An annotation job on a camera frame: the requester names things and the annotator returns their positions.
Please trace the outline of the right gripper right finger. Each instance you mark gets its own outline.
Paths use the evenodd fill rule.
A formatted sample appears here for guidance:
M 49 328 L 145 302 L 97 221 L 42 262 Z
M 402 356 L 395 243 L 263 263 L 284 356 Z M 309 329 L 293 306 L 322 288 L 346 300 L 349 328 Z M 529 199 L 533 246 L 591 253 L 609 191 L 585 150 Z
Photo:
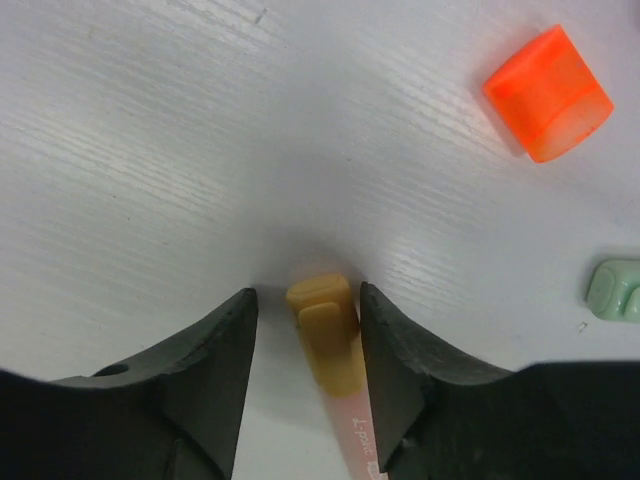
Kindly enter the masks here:
M 635 479 L 639 365 L 546 362 L 509 371 L 360 288 L 379 465 L 391 479 Z

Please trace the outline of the orange highlighter cap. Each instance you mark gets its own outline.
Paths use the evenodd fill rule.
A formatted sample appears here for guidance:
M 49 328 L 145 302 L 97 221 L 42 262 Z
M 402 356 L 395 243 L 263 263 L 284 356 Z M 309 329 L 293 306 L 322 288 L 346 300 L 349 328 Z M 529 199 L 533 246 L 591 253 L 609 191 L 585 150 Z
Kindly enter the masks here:
M 512 55 L 483 93 L 536 163 L 565 154 L 610 117 L 614 104 L 562 26 Z

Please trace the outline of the pastel pink highlighter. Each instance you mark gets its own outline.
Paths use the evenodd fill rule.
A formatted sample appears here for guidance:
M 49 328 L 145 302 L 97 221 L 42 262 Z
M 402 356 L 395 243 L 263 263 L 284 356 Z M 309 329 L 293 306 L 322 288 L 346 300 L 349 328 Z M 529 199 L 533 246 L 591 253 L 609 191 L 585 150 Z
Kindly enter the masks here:
M 361 339 L 354 344 L 360 386 L 351 394 L 325 397 L 325 406 L 351 479 L 387 480 L 380 470 Z

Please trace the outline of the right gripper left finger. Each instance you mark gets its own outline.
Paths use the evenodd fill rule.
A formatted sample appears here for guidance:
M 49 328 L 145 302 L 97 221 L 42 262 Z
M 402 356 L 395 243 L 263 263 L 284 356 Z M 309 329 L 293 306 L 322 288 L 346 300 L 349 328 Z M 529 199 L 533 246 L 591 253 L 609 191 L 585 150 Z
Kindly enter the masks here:
M 90 376 L 1 374 L 5 479 L 228 479 L 258 319 L 244 288 Z

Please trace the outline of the tan highlighter cap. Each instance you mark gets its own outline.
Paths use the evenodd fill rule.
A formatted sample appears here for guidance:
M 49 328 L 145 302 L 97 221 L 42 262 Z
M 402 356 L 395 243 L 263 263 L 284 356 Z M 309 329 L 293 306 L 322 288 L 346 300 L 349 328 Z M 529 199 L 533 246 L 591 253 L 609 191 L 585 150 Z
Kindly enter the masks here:
M 286 301 L 316 383 L 331 397 L 363 388 L 360 323 L 348 280 L 328 274 L 288 289 Z

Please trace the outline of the pastel green cap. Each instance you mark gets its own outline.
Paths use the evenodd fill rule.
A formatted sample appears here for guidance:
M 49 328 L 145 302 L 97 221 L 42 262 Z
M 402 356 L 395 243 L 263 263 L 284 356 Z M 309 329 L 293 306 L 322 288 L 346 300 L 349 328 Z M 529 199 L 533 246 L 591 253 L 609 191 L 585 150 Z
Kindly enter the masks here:
M 599 319 L 639 322 L 639 260 L 610 259 L 594 270 L 586 303 Z

